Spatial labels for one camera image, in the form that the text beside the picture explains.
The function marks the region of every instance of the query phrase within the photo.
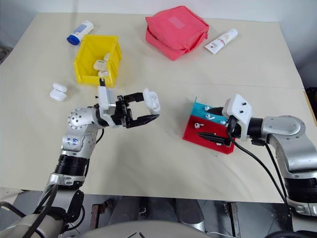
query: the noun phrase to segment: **floor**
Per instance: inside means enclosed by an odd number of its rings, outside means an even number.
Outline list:
[[[17,196],[14,205],[25,214],[30,214],[36,207],[40,196],[41,192],[39,191],[25,191]],[[77,229],[66,232],[62,237],[78,236],[88,231],[92,205],[103,203],[109,198],[113,198],[115,201],[120,199],[119,196],[86,194],[83,203],[86,216],[83,223]],[[198,200],[198,203],[204,214],[206,230],[208,232],[232,235],[230,218],[224,211],[223,202]],[[285,221],[285,208],[283,204],[238,202],[237,206],[242,238],[264,238],[269,233],[287,229],[287,226],[291,226],[291,222]],[[109,218],[110,212],[106,211],[105,214],[100,216],[99,227],[107,225]],[[3,230],[17,220],[19,220],[19,217],[14,213],[0,209],[0,230]],[[210,236],[213,238],[223,238],[223,236],[218,234],[210,234]]]

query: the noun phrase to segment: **table surface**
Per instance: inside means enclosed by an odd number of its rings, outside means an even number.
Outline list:
[[[254,116],[293,115],[317,144],[317,129],[278,23],[206,19],[209,39],[170,61],[146,43],[144,15],[39,13],[0,66],[0,186],[42,190],[57,164],[67,116],[96,103],[97,89],[79,85],[73,69],[78,46],[67,35],[83,20],[91,34],[117,35],[123,59],[116,95],[156,91],[160,117],[131,129],[105,129],[83,186],[85,193],[281,202],[263,169],[235,149],[230,155],[182,140],[193,101],[223,106],[241,94]],[[217,55],[204,45],[222,32],[239,35]],[[68,87],[68,98],[49,97],[52,84]],[[146,112],[132,105],[135,116]],[[241,142],[273,171],[263,147]]]

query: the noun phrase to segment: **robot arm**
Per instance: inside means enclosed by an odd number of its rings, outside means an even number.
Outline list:
[[[317,216],[317,151],[305,135],[306,127],[300,119],[292,116],[253,118],[252,107],[238,94],[228,99],[223,108],[212,108],[209,113],[228,118],[227,131],[232,137],[272,145],[284,177],[288,204],[299,214]],[[219,142],[219,138],[213,136],[213,139]]]
[[[98,142],[98,131],[107,126],[136,127],[159,116],[158,96],[148,89],[143,93],[118,96],[115,102],[112,90],[100,79],[98,93],[98,104],[77,108],[68,116],[58,165],[34,213],[1,232],[1,238],[55,238],[68,230],[68,224],[77,221],[81,214],[84,193],[79,188],[85,181],[90,157]],[[144,101],[151,114],[133,119],[129,103],[134,101]]]

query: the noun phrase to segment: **pink cosmetic bag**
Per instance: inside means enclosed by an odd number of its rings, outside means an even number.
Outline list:
[[[171,60],[191,52],[208,38],[209,25],[185,6],[160,11],[145,19],[146,41]]]

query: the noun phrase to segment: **white robot part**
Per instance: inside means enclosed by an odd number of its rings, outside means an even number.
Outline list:
[[[156,92],[150,91],[148,88],[143,91],[145,106],[150,110],[152,115],[157,115],[160,112],[159,98]]]
[[[68,128],[62,139],[61,154],[89,159],[96,145],[98,124],[96,108],[76,108],[68,116]]]
[[[113,90],[104,86],[98,86],[98,103],[100,117],[104,119],[110,127],[118,127],[111,118],[111,115],[115,112]]]
[[[226,101],[222,114],[226,118],[234,116],[238,119],[238,124],[241,126],[241,140],[246,141],[249,122],[252,117],[251,105],[241,95],[235,94]]]

